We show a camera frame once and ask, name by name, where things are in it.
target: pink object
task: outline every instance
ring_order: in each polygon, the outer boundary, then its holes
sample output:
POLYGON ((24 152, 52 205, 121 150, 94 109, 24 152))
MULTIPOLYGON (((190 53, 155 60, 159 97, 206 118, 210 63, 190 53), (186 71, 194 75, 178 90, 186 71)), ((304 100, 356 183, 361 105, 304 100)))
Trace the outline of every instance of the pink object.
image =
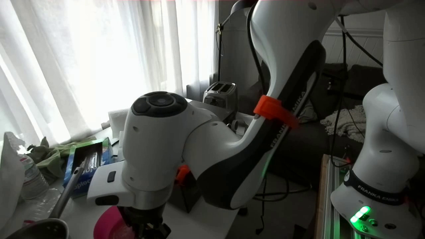
POLYGON ((134 233, 125 225, 119 210, 109 207, 97 221, 93 230, 94 239, 134 239, 134 233))

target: black mount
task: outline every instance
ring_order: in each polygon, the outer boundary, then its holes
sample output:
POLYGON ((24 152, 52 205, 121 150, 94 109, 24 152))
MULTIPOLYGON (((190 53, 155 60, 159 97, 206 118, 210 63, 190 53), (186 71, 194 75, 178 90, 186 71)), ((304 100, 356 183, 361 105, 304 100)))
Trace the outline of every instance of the black mount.
POLYGON ((166 239, 171 229, 162 223, 165 206, 153 210, 137 210, 133 207, 118 207, 123 222, 133 229, 137 239, 166 239))

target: white plastic bag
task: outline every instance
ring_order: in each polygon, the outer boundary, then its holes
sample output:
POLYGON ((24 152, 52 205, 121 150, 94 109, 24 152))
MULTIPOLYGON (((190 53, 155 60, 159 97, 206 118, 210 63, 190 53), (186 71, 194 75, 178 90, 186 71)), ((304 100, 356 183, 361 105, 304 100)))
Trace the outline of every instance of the white plastic bag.
POLYGON ((4 133, 0 159, 0 230, 15 213, 25 178, 25 169, 17 154, 20 145, 24 146, 25 142, 11 132, 4 133))

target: white curtain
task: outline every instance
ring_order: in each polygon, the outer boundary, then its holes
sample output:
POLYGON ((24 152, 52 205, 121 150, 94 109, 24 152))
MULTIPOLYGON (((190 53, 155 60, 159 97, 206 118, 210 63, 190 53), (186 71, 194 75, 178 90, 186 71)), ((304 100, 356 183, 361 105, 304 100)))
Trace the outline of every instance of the white curtain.
POLYGON ((0 0, 1 138, 64 142, 143 93, 202 88, 216 68, 216 4, 0 0))

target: black cable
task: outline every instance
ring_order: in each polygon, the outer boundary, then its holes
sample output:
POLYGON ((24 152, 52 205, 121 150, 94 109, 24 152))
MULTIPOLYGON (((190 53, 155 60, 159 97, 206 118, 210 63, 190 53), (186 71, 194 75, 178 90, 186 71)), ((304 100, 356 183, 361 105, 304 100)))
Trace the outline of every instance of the black cable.
POLYGON ((362 136, 362 138, 365 138, 364 133, 358 129, 357 124, 355 122, 355 118, 351 114, 351 112, 349 110, 347 110, 347 112, 348 112, 348 116, 349 116, 351 121, 353 122, 355 128, 357 129, 357 132, 362 136))
POLYGON ((284 195, 284 194, 301 194, 301 193, 305 193, 305 191, 311 191, 312 187, 305 187, 305 189, 299 189, 299 190, 291 190, 291 191, 272 191, 272 193, 262 193, 262 194, 255 194, 255 198, 264 198, 264 197, 276 197, 276 195, 284 195))
POLYGON ((113 142, 110 146, 114 148, 114 146, 118 145, 118 144, 119 144, 119 141, 115 141, 115 142, 113 142))
MULTIPOLYGON (((266 189, 267 189, 267 173, 264 175, 263 194, 266 194, 266 189)), ((266 202, 262 201, 262 215, 260 215, 262 226, 255 230, 256 235, 264 231, 264 227, 266 227, 264 215, 266 215, 266 202)))
POLYGON ((373 57, 366 49, 364 49, 356 40, 355 37, 347 31, 344 23, 339 23, 336 20, 336 23, 340 25, 343 35, 345 35, 362 53, 365 53, 369 59, 372 59, 376 64, 378 64, 380 67, 382 67, 382 63, 380 60, 377 60, 376 57, 373 57))
POLYGON ((218 43, 216 43, 216 39, 215 39, 215 43, 218 44, 218 73, 216 73, 216 82, 220 82, 222 80, 222 51, 223 51, 223 31, 224 31, 224 25, 226 23, 228 21, 230 16, 227 16, 227 19, 218 24, 216 27, 216 33, 218 33, 218 43))
MULTIPOLYGON (((340 24, 343 25, 341 28, 344 28, 344 16, 340 16, 341 21, 340 24)), ((331 138, 331 149, 329 149, 329 154, 331 154, 331 163, 335 166, 335 167, 345 167, 345 166, 349 166, 349 163, 341 163, 341 165, 337 165, 335 162, 335 158, 333 158, 333 150, 335 150, 335 141, 336 141, 336 128, 337 128, 337 122, 340 120, 340 113, 341 113, 341 109, 343 109, 343 101, 344 101, 344 89, 345 89, 345 82, 347 82, 347 78, 348 78, 348 65, 347 65, 347 37, 345 37, 345 32, 343 31, 343 72, 344 72, 344 76, 341 78, 341 86, 340 86, 340 92, 339 92, 339 97, 337 97, 337 113, 336 113, 336 118, 335 118, 335 125, 333 125, 333 134, 332 134, 332 138, 331 138)))
POLYGON ((275 199, 266 199, 266 195, 264 197, 254 197, 255 201, 260 201, 260 202, 281 202, 284 201, 288 195, 289 195, 289 181, 288 179, 284 179, 285 181, 285 191, 281 193, 283 195, 280 198, 275 198, 275 199))
POLYGON ((267 86, 266 77, 264 77, 264 75, 263 75, 260 63, 259 63, 259 60, 258 60, 258 56, 256 56, 256 52, 255 52, 255 48, 254 48, 252 37, 251 37, 251 19, 252 19, 252 13, 254 13, 255 5, 251 7, 250 15, 248 15, 248 19, 247 19, 247 33, 248 33, 248 43, 250 43, 251 55, 252 55, 252 59, 254 59, 254 63, 255 63, 258 75, 259 75, 259 77, 260 77, 262 92, 263 92, 263 94, 266 94, 268 86, 267 86))

